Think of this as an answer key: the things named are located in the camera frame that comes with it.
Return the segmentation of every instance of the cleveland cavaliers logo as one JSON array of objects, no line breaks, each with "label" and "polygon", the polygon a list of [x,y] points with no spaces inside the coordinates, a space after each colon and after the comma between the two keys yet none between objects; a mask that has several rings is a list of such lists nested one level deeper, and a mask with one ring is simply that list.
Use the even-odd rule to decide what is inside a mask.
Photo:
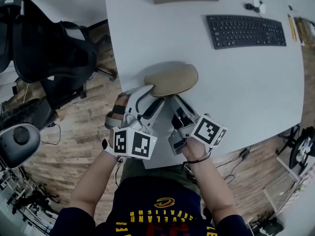
[{"label": "cleveland cavaliers logo", "polygon": [[157,202],[158,203],[154,205],[157,208],[166,208],[175,204],[175,200],[172,198],[161,198],[158,199]]}]

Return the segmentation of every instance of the pencil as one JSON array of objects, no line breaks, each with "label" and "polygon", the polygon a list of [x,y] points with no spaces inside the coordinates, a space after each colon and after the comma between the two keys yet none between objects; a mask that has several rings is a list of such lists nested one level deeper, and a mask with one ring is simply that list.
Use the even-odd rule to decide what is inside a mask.
[{"label": "pencil", "polygon": [[291,16],[289,14],[288,14],[288,16],[289,16],[289,22],[290,22],[290,26],[291,26],[293,40],[294,40],[294,42],[296,42],[296,33],[295,33],[293,21],[292,21],[292,18],[291,18]]}]

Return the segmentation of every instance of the hand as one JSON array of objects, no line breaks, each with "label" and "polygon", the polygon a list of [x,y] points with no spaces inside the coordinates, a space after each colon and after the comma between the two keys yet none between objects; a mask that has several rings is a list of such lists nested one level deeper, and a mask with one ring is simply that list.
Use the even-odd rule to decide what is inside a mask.
[{"label": "hand", "polygon": [[[130,96],[126,95],[126,94],[119,95],[116,102],[115,102],[115,105],[126,107],[128,100],[129,100],[129,97]],[[109,115],[111,115],[111,118],[118,119],[118,120],[122,120],[124,118],[124,115],[116,114],[113,112],[110,112]],[[110,145],[110,147],[113,148],[113,144],[114,144],[114,131],[111,128],[110,133],[109,133],[109,145]]]},{"label": "hand", "polygon": [[207,155],[204,144],[193,137],[186,139],[186,145],[182,147],[182,153],[190,162],[202,159]]}]

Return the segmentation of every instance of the black keyboard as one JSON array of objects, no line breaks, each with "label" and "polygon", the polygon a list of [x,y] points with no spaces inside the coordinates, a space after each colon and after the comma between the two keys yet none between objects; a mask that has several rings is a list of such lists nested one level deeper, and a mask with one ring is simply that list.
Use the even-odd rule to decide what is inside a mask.
[{"label": "black keyboard", "polygon": [[248,16],[207,16],[215,49],[286,46],[281,22]]}]

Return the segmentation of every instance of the beige foam pad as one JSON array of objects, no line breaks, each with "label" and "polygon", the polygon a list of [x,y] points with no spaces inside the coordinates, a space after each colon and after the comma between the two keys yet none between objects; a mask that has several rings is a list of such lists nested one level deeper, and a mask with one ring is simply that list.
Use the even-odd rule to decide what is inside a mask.
[{"label": "beige foam pad", "polygon": [[169,69],[144,78],[145,85],[155,85],[152,96],[164,97],[192,88],[198,82],[198,72],[193,65]]}]

